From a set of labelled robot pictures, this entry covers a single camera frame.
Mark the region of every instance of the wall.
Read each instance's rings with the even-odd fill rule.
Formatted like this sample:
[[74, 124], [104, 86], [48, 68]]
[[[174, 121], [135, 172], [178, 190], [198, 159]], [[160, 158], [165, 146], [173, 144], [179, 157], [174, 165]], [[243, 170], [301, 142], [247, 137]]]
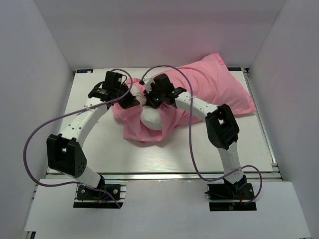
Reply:
[[[63, 112], [72, 73], [32, 0], [2, 1], [0, 32], [0, 232], [16, 239], [35, 187], [22, 162], [24, 142]], [[52, 130], [41, 130], [30, 144], [28, 161], [37, 178], [47, 167], [45, 139]]]
[[72, 70], [183, 65], [219, 52], [250, 67], [285, 0], [35, 0]]
[[317, 0], [288, 0], [250, 69], [279, 169], [292, 181], [317, 239], [318, 12]]

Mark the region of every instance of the pink fabric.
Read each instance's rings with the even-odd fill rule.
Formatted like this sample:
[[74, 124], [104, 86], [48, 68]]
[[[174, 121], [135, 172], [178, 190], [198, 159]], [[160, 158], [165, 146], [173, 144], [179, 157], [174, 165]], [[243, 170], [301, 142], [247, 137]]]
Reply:
[[[227, 104], [234, 115], [253, 113], [255, 105], [242, 85], [229, 73], [225, 63], [219, 54], [210, 54], [202, 60], [192, 64], [181, 66], [179, 69], [189, 78], [193, 94], [206, 102], [222, 105]], [[176, 70], [164, 72], [170, 81], [177, 87], [183, 87], [190, 91], [185, 78]], [[134, 78], [133, 85], [141, 93], [145, 89], [139, 84], [139, 79]], [[136, 106], [127, 110], [119, 104], [113, 107], [114, 117], [124, 122], [123, 138], [135, 139], [142, 142], [161, 141], [174, 127], [188, 124], [189, 113], [162, 104], [159, 108], [162, 130], [151, 130], [140, 121], [142, 106]], [[200, 119], [192, 117], [192, 123]]]

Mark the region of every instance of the white panel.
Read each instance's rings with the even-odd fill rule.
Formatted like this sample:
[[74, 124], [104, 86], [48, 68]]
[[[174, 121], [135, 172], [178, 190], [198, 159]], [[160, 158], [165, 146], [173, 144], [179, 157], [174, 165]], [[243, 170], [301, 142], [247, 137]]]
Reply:
[[285, 0], [35, 0], [71, 68], [249, 67]]
[[[156, 69], [155, 73], [166, 68]], [[126, 69], [133, 77], [140, 77], [145, 68]], [[81, 109], [92, 88], [105, 79], [107, 69], [75, 75], [67, 112]], [[247, 90], [241, 71], [231, 72]], [[62, 128], [73, 117], [63, 120]], [[262, 171], [272, 171], [271, 159], [262, 137], [257, 117], [252, 114], [236, 119], [240, 128], [238, 154], [241, 165], [252, 164]], [[188, 126], [175, 128], [163, 141], [140, 143], [123, 139], [124, 126], [116, 122], [112, 111], [107, 112], [94, 126], [85, 140], [83, 151], [88, 165], [96, 172], [194, 172], [189, 154]], [[193, 148], [197, 166], [202, 172], [223, 172], [217, 148], [208, 140], [205, 123], [193, 124]]]
[[[210, 212], [203, 181], [130, 181], [121, 209], [76, 209], [75, 185], [39, 187], [25, 230], [36, 231], [37, 239], [309, 237], [291, 183], [263, 186], [252, 212]], [[257, 191], [259, 183], [253, 187]]]
[[[0, 232], [20, 238], [35, 184], [22, 162], [30, 133], [64, 112], [72, 73], [32, 0], [4, 0], [0, 7]], [[45, 139], [59, 124], [41, 130], [30, 144], [29, 166], [45, 174]]]
[[319, 238], [319, 1], [288, 0], [251, 68], [282, 176]]

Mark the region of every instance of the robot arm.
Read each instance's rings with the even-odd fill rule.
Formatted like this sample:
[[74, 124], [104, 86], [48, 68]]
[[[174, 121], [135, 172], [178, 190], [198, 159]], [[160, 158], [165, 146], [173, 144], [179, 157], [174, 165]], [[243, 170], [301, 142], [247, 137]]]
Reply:
[[[87, 166], [82, 147], [96, 122], [113, 104], [92, 107], [114, 100], [128, 90], [128, 86], [122, 84], [122, 76], [122, 74], [108, 71], [105, 81], [97, 84], [88, 95], [86, 107], [91, 108], [78, 114], [73, 122], [58, 135], [51, 134], [48, 137], [46, 144], [49, 168], [70, 175], [78, 182], [90, 187], [104, 188], [104, 178]], [[129, 93], [119, 101], [119, 104], [127, 109], [138, 105], [139, 102]]]
[[[146, 86], [144, 94], [148, 106], [157, 108], [165, 102], [190, 112], [191, 94], [182, 87], [175, 88], [166, 74], [154, 79], [146, 76], [140, 84]], [[246, 185], [247, 179], [241, 170], [237, 152], [239, 127], [230, 107], [226, 104], [216, 106], [194, 97], [192, 114], [206, 123], [208, 139], [218, 149], [224, 174], [239, 169], [224, 178], [224, 183], [236, 195]]]

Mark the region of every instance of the white wall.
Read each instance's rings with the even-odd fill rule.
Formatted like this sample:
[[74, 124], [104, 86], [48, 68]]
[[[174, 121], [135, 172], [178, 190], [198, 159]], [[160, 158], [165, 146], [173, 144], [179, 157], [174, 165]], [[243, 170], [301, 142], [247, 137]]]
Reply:
[[[0, 232], [20, 238], [35, 184], [22, 162], [28, 135], [59, 115], [72, 73], [32, 0], [5, 0], [0, 7]], [[46, 170], [45, 140], [54, 125], [30, 145], [29, 165], [39, 178]]]
[[72, 70], [183, 65], [219, 52], [249, 67], [285, 0], [35, 0]]
[[319, 238], [319, 1], [287, 0], [250, 69], [279, 169]]

